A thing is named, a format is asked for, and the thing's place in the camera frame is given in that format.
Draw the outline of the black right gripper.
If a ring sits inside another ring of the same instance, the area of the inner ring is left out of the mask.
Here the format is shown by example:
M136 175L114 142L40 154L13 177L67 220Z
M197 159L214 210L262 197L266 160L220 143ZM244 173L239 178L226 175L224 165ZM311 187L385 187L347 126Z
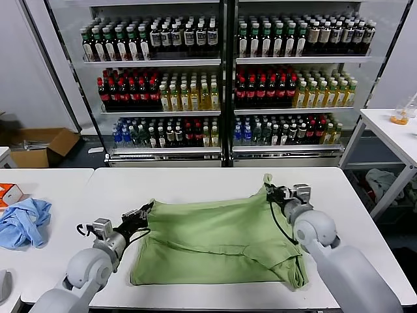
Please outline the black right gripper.
M286 186L275 186L272 183L264 183L266 188L266 200L268 203L276 203L285 207L293 198L293 192Z

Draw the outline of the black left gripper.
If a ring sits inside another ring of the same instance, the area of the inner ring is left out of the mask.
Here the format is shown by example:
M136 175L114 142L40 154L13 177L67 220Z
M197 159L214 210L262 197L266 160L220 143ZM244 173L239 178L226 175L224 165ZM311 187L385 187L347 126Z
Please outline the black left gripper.
M154 202L149 202L139 209L133 209L124 213L121 217L122 223L113 229L113 231L122 235L125 239L131 239L139 229L146 228L149 225L148 218L152 211Z

